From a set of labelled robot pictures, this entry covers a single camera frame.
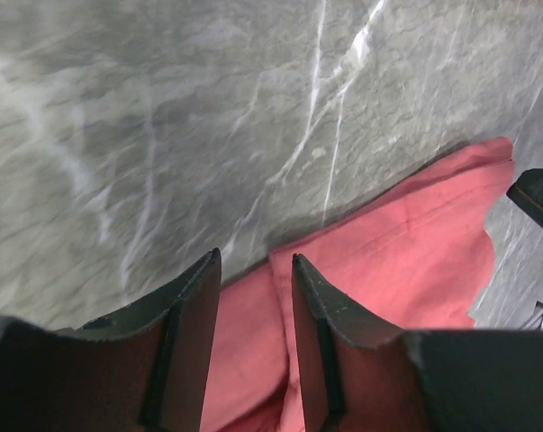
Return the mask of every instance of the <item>gray marble surface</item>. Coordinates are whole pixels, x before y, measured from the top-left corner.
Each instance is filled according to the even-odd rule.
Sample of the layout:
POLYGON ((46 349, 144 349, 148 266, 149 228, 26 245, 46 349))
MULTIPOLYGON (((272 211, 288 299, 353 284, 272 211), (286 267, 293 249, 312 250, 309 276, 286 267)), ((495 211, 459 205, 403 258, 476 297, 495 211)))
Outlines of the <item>gray marble surface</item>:
MULTIPOLYGON (((0 1, 0 313, 77 326, 222 249, 225 277, 460 140, 543 167, 543 0, 0 1)), ((501 199, 471 311, 529 316, 501 199)))

